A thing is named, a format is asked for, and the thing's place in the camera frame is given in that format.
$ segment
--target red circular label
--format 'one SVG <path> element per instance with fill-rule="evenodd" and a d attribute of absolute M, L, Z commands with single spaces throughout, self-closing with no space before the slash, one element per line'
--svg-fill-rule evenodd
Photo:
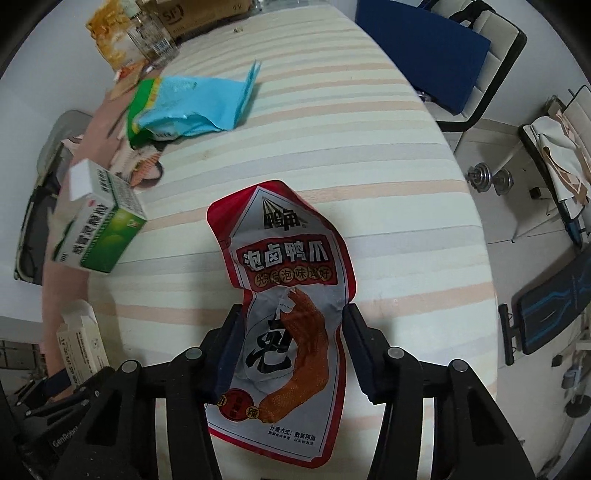
<path fill-rule="evenodd" d="M 231 388 L 224 397 L 226 401 L 218 404 L 220 413 L 224 417 L 232 421 L 242 421 L 248 418 L 247 410 L 254 405 L 248 392 L 239 388 Z"/>

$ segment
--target green and white box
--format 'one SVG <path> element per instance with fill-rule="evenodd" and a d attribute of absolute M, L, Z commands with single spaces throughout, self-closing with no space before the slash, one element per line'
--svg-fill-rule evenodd
<path fill-rule="evenodd" d="M 79 203 L 53 254 L 55 262 L 109 273 L 146 223 L 128 183 L 85 159 L 70 169 L 70 201 Z"/>

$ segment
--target cardboard box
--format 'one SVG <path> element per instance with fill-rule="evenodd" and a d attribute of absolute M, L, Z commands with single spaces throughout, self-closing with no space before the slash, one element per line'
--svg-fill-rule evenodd
<path fill-rule="evenodd" d="M 72 385 L 79 387 L 109 361 L 92 307 L 84 300 L 69 303 L 61 312 L 57 343 Z"/>
<path fill-rule="evenodd" d="M 85 159 L 70 169 L 70 201 L 76 216 L 57 244 L 53 260 L 69 267 L 109 273 L 146 223 L 128 183 Z"/>
<path fill-rule="evenodd" d="M 148 0 L 142 9 L 158 15 L 173 38 L 248 12 L 251 0 Z"/>

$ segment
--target red and white snack bag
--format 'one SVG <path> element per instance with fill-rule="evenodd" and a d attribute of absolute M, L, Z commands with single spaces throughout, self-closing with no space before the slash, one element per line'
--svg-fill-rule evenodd
<path fill-rule="evenodd" d="M 207 221 L 244 290 L 246 322 L 230 390 L 206 409 L 210 431 L 276 460 L 324 465 L 345 397 L 342 310 L 355 295 L 345 242 L 279 180 L 214 202 Z"/>

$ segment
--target striped tablecloth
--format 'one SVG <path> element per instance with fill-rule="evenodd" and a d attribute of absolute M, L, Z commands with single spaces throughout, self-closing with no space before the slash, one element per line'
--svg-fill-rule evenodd
<path fill-rule="evenodd" d="M 482 225 L 436 123 L 390 59 L 328 5 L 257 15 L 186 43 L 167 75 L 242 80 L 262 62 L 232 132 L 167 148 L 162 182 L 139 194 L 149 222 L 90 301 L 113 362 L 167 361 L 219 326 L 242 293 L 206 221 L 215 200 L 280 179 L 345 238 L 370 326 L 423 361 L 467 360 L 496 391 L 496 301 Z M 426 403 L 424 450 L 433 408 Z M 331 460 L 288 466 L 214 439 L 225 479 L 365 478 L 383 407 L 351 365 Z M 423 455 L 427 476 L 430 454 Z"/>

